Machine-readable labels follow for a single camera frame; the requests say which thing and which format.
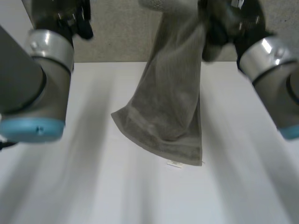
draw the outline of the white surface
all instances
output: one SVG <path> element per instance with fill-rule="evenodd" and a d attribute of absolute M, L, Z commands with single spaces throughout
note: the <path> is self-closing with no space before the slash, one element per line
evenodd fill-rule
<path fill-rule="evenodd" d="M 31 25 L 21 1 L 0 12 L 22 43 Z M 203 66 L 205 163 L 182 169 L 127 140 L 109 116 L 143 68 L 76 64 L 63 139 L 0 153 L 0 224 L 299 223 L 299 142 L 281 139 L 235 63 Z"/>

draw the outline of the beige wall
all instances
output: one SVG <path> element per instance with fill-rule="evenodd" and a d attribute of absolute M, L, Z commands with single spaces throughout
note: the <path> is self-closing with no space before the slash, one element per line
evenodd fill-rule
<path fill-rule="evenodd" d="M 261 0 L 271 30 L 279 32 L 299 56 L 299 1 Z M 147 61 L 160 13 L 138 5 L 138 0 L 91 0 L 94 39 L 75 40 L 76 62 Z M 235 61 L 226 47 L 219 61 Z"/>

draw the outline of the silver metal band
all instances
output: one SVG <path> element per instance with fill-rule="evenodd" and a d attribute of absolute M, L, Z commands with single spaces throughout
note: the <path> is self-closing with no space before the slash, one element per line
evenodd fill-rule
<path fill-rule="evenodd" d="M 72 71 L 74 66 L 74 48 L 61 35 L 45 30 L 32 30 L 26 41 L 25 50 L 30 56 L 39 56 L 56 60 Z"/>
<path fill-rule="evenodd" d="M 266 71 L 290 61 L 296 61 L 296 57 L 280 39 L 270 36 L 252 45 L 243 54 L 240 68 L 253 82 Z"/>

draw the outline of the cloth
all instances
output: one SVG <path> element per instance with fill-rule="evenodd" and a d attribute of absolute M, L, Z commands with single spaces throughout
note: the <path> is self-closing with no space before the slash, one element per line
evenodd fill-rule
<path fill-rule="evenodd" d="M 197 0 L 139 2 L 163 16 L 135 94 L 112 118 L 127 138 L 145 150 L 200 166 L 199 86 L 206 33 Z"/>

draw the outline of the gray cylindrical arm segment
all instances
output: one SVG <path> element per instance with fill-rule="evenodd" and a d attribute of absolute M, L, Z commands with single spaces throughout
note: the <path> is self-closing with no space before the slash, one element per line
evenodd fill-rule
<path fill-rule="evenodd" d="M 40 91 L 41 67 L 0 26 L 0 113 L 18 110 Z"/>

